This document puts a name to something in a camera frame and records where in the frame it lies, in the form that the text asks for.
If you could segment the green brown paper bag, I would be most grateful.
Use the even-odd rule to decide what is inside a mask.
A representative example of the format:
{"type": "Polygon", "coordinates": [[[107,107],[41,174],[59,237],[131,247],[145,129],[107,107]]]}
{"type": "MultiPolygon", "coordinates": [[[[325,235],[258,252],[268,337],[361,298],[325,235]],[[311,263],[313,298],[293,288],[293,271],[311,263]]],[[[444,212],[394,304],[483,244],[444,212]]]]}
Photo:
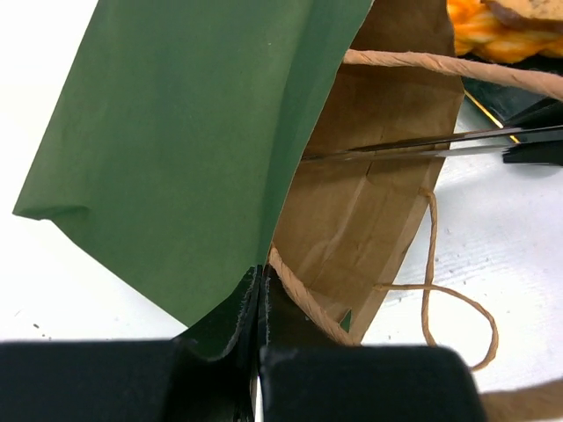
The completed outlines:
{"type": "MultiPolygon", "coordinates": [[[[454,142],[301,158],[455,134],[463,77],[562,97],[553,73],[457,58],[444,1],[100,1],[13,212],[186,330],[272,267],[363,346],[454,142]]],[[[558,380],[478,396],[483,421],[562,415],[558,380]]]]}

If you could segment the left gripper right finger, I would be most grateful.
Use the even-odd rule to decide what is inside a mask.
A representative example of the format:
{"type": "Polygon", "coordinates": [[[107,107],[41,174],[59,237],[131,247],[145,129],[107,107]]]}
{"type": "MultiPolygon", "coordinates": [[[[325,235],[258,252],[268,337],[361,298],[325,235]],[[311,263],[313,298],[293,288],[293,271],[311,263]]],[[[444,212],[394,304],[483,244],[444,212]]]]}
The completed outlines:
{"type": "Polygon", "coordinates": [[[340,346],[289,298],[272,267],[260,283],[259,371],[266,421],[483,421],[453,351],[340,346]]]}

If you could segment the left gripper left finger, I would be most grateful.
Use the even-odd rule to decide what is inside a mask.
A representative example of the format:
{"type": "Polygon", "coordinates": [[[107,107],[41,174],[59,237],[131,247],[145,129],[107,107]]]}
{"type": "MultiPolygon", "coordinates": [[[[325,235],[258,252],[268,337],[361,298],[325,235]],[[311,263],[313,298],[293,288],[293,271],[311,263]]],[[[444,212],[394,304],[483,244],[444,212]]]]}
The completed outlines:
{"type": "Polygon", "coordinates": [[[1,344],[3,421],[252,421],[260,270],[171,339],[1,344]]]}

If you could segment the orange twisted fake bread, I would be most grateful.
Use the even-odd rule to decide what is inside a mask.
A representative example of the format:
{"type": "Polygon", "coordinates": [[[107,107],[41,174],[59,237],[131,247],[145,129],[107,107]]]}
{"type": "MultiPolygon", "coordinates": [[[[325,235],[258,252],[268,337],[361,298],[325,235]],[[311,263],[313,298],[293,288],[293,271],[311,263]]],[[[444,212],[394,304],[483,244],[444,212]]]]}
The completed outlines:
{"type": "Polygon", "coordinates": [[[481,1],[448,1],[457,56],[476,55],[499,63],[517,63],[534,55],[562,57],[562,36],[512,29],[500,22],[481,1]]]}

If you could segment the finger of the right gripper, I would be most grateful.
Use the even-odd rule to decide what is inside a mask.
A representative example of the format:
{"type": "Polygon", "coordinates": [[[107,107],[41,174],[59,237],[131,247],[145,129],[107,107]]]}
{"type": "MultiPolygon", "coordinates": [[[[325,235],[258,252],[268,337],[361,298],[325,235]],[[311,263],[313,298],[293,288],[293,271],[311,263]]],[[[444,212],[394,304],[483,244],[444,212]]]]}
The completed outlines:
{"type": "Polygon", "coordinates": [[[543,98],[522,112],[510,117],[506,124],[511,127],[550,127],[562,124],[563,104],[552,98],[543,98]]]}
{"type": "Polygon", "coordinates": [[[561,142],[519,143],[502,153],[502,161],[505,164],[561,166],[562,157],[561,142]]]}

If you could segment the metal tongs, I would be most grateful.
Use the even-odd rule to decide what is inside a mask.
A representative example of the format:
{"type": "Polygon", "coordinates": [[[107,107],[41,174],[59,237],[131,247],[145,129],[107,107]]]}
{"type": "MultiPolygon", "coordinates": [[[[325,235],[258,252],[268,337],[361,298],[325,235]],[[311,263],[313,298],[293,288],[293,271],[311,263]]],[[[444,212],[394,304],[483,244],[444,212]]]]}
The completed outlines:
{"type": "Polygon", "coordinates": [[[417,147],[434,146],[434,145],[452,143],[452,142],[477,141],[477,140],[509,136],[509,135],[527,135],[527,134],[535,134],[535,133],[543,133],[543,132],[553,132],[553,131],[560,131],[561,129],[562,129],[562,125],[558,124],[558,125],[551,125],[547,127],[503,127],[503,128],[495,128],[488,130],[461,132],[452,135],[429,136],[429,137],[405,139],[397,142],[380,143],[380,144],[368,145],[363,147],[356,147],[352,149],[343,149],[330,153],[309,154],[309,155],[304,155],[301,158],[301,161],[312,162],[312,161],[319,161],[333,157],[342,157],[342,156],[357,155],[363,153],[375,153],[383,150],[417,148],[417,147]]]}

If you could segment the beige fake toast slice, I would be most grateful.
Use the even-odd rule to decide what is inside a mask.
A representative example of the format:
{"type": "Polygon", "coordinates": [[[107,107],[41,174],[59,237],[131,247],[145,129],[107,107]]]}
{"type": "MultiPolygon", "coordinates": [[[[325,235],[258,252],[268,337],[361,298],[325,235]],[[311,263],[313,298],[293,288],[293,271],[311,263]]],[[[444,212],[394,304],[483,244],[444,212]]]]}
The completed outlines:
{"type": "Polygon", "coordinates": [[[483,4],[513,29],[562,33],[561,0],[486,0],[483,4]]]}

